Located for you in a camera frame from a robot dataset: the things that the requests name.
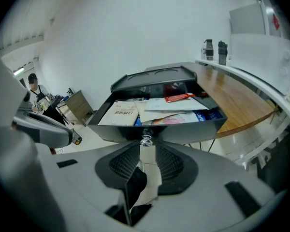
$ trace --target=microwave knob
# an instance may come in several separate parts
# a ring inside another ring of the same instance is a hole
[[[280,75],[286,76],[288,74],[288,68],[287,67],[281,67],[280,68]]]
[[[285,60],[289,60],[290,59],[290,52],[289,51],[285,51],[284,52],[284,59]]]

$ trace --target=box lid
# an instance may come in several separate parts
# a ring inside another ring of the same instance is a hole
[[[168,84],[174,82],[197,81],[197,74],[180,65],[173,68],[140,72],[132,75],[124,75],[111,86],[111,92],[124,91],[132,88],[156,84]]]

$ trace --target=apron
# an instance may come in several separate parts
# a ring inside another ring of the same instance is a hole
[[[37,103],[42,100],[43,98],[45,98],[45,95],[41,92],[41,88],[39,85],[39,91],[40,93],[37,94],[36,92],[30,90],[32,93],[34,93],[37,96]],[[64,120],[62,118],[62,116],[60,115],[60,113],[56,110],[56,108],[49,106],[44,112],[43,115],[50,117],[52,119],[54,119],[55,121],[65,125]]]

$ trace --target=white countertop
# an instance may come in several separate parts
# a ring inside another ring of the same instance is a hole
[[[209,61],[209,60],[203,60],[203,59],[196,59],[196,63],[205,63],[212,66],[215,66],[217,68],[220,68],[222,70],[228,71],[234,75],[237,75],[244,80],[250,82],[254,86],[256,86],[258,89],[260,89],[262,92],[267,94],[271,99],[273,99],[289,116],[290,118],[290,104],[285,100],[285,96],[282,95],[280,92],[278,92],[276,89],[274,89],[272,86],[264,82],[263,80],[234,67],[225,66],[218,64],[217,60]]]

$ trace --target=person wearing black cap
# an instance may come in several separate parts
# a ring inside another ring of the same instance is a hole
[[[50,105],[46,96],[48,95],[47,89],[43,85],[38,84],[37,76],[32,73],[28,76],[28,82],[31,86],[30,102],[32,103],[32,109],[35,112],[42,113],[55,121],[65,125],[64,120],[60,113]]]

